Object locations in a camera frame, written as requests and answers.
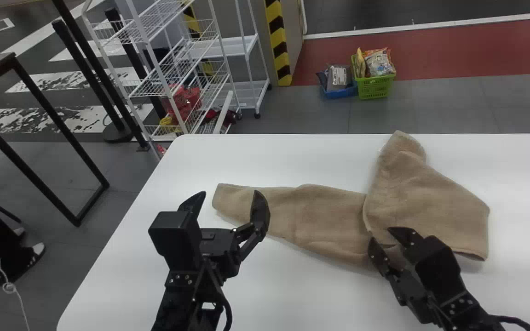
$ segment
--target beige sweater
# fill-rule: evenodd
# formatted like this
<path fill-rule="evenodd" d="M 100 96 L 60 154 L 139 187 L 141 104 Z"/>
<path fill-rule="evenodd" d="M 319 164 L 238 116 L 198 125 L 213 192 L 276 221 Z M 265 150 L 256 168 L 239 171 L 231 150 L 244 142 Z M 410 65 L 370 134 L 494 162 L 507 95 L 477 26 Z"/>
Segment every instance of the beige sweater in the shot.
<path fill-rule="evenodd" d="M 396 243 L 386 230 L 391 226 L 436 235 L 458 253 L 488 257 L 488 206 L 427 165 L 422 146 L 400 131 L 383 147 L 367 196 L 312 184 L 257 188 L 220 183 L 212 205 L 244 224 L 254 190 L 269 203 L 268 234 L 331 258 L 366 262 L 372 235 L 382 244 Z"/>

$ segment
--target robotic arm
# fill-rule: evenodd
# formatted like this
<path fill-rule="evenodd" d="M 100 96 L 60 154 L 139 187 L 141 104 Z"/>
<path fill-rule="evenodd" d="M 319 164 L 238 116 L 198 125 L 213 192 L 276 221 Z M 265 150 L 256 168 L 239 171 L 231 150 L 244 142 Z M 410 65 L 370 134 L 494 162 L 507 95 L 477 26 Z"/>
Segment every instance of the robotic arm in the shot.
<path fill-rule="evenodd" d="M 419 322 L 434 323 L 444 331 L 504 331 L 512 323 L 530 331 L 518 318 L 488 314 L 467 291 L 453 251 L 434 235 L 423 238 L 412 228 L 388 228 L 402 245 L 406 266 L 395 268 L 375 238 L 368 255 L 387 279 L 400 306 L 408 306 Z"/>
<path fill-rule="evenodd" d="M 160 212 L 149 228 L 156 251 L 169 266 L 151 331 L 214 331 L 223 310 L 225 331 L 232 325 L 232 310 L 221 287 L 238 274 L 241 262 L 265 238 L 269 206 L 255 191 L 247 224 L 232 229 L 200 228 L 197 216 L 205 198 L 206 192 L 200 192 L 177 211 Z"/>

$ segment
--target green basket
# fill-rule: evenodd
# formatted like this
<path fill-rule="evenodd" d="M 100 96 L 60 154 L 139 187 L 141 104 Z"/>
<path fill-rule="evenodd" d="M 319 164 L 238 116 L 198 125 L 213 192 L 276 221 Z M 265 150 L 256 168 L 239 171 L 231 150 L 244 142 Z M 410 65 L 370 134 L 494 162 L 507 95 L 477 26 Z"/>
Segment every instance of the green basket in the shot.
<path fill-rule="evenodd" d="M 351 56 L 351 71 L 353 73 L 353 79 L 357 84 L 357 89 L 359 90 L 359 100 L 387 97 L 390 94 L 392 81 L 394 81 L 396 74 L 381 77 L 357 78 L 355 77 L 355 56 Z"/>

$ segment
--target black table frame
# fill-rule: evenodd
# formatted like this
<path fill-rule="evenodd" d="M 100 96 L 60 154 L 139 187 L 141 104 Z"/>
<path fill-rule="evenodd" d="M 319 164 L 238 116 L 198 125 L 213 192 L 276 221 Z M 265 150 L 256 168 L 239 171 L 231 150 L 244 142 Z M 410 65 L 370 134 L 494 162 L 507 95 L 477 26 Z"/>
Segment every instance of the black table frame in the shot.
<path fill-rule="evenodd" d="M 107 188 L 109 188 L 109 182 L 105 176 L 103 176 L 101 171 L 99 171 L 99 168 L 97 168 L 89 155 L 87 155 L 87 152 L 83 149 L 75 136 L 73 136 L 71 130 L 69 130 L 65 122 L 63 122 L 63 119 L 61 119 L 50 102 L 48 102 L 44 94 L 42 94 L 42 91 L 40 91 L 30 75 L 25 71 L 21 63 L 19 63 L 14 53 L 7 54 L 0 59 L 0 77 L 11 70 L 15 71 L 23 83 L 26 84 L 28 90 L 30 90 L 38 103 L 40 103 L 46 113 L 51 117 L 54 124 L 56 124 L 61 133 L 65 136 L 68 142 L 72 145 L 81 159 L 87 165 L 89 170 L 93 172 L 94 176 L 101 184 L 99 185 L 99 188 L 95 190 L 95 193 L 91 195 L 89 201 L 87 201 L 77 215 L 75 215 L 67 207 L 67 205 L 65 205 L 61 199 L 59 199 L 59 197 L 52 192 L 52 190 L 42 181 L 42 179 L 36 175 L 34 170 L 32 170 L 32 168 L 30 168 L 30 166 L 26 164 L 17 153 L 15 153 L 11 146 L 9 146 L 9 144 L 1 136 L 0 150 L 6 155 L 6 157 L 8 157 L 10 161 L 13 162 L 13 164 L 15 164 L 15 166 L 21 172 L 23 172 L 23 174 L 30 180 L 30 182 L 32 182 L 32 184 L 34 184 L 34 186 L 36 186 L 36 188 L 38 188 L 38 190 L 40 190 L 40 192 L 42 192 L 44 196 L 49 199 L 53 205 L 55 205 L 55 207 L 69 220 L 69 222 L 71 222 L 71 224 L 78 227 L 81 225 L 83 218 L 86 216 L 87 212 L 90 211 L 91 207 L 93 207 L 97 199 L 99 199 L 101 194 L 107 190 Z"/>

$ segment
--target white cable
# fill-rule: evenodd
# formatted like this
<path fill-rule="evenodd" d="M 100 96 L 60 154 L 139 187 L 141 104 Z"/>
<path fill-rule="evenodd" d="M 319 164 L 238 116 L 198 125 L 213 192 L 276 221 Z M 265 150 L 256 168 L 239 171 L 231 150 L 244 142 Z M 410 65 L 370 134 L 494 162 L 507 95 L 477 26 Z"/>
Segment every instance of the white cable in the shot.
<path fill-rule="evenodd" d="M 26 323 L 26 329 L 28 329 L 28 331 L 30 331 L 30 325 L 28 324 L 28 318 L 26 316 L 26 311 L 23 309 L 22 296 L 19 295 L 19 292 L 15 288 L 15 285 L 13 283 L 9 283 L 9 279 L 8 279 L 6 273 L 1 268 L 1 258 L 0 258 L 0 273 L 3 275 L 4 279 L 6 280 L 6 282 L 1 287 L 2 290 L 4 292 L 6 292 L 7 294 L 9 294 L 9 295 L 11 295 L 13 293 L 15 293 L 17 295 L 17 298 L 19 299 L 19 305 L 22 308 L 23 321 Z"/>

